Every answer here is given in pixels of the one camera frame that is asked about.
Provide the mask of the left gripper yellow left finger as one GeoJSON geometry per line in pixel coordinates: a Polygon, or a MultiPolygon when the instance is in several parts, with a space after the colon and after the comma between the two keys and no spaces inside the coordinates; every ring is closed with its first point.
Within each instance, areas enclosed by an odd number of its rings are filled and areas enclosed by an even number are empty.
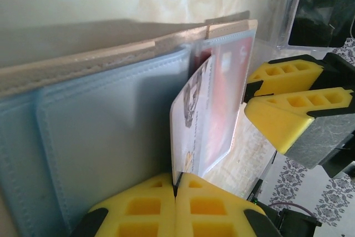
{"type": "Polygon", "coordinates": [[[95,204],[71,236],[174,236],[170,173],[159,174],[95,204]]]}

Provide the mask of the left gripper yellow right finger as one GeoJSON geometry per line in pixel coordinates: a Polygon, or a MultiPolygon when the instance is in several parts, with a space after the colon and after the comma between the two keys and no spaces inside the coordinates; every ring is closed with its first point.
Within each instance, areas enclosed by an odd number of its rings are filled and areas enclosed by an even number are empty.
{"type": "Polygon", "coordinates": [[[175,235],[277,236],[277,228],[256,204],[183,173],[176,189],[175,235]]]}

